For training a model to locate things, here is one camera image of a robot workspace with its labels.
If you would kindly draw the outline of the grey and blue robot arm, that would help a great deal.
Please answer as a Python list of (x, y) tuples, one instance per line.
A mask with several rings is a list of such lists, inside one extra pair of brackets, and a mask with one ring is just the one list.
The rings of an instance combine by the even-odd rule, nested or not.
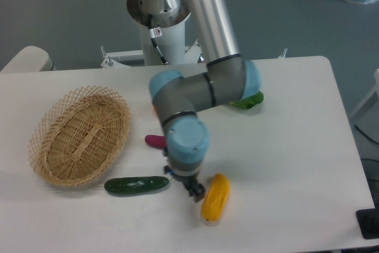
[(150, 31), (159, 20), (179, 23), (184, 8), (194, 17), (206, 71), (189, 77), (178, 71), (160, 72), (150, 80), (149, 91), (166, 141), (164, 171), (200, 201), (205, 189), (197, 175), (209, 134), (197, 113), (255, 95), (260, 74), (240, 55), (224, 0), (138, 0), (137, 5)]

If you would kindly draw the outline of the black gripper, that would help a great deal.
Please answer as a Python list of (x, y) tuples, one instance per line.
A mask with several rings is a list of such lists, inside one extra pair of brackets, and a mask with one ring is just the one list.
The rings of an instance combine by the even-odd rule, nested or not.
[(168, 147), (164, 147), (162, 151), (163, 156), (166, 158), (166, 165), (163, 167), (163, 173), (168, 175), (173, 175), (173, 178), (177, 181), (183, 183), (185, 189), (189, 192), (189, 196), (193, 198), (193, 200), (198, 203), (205, 196), (205, 188), (202, 184), (200, 184), (197, 180), (196, 175), (191, 176), (181, 176), (177, 175), (173, 172), (171, 162), (170, 162), (170, 154), (168, 151)]

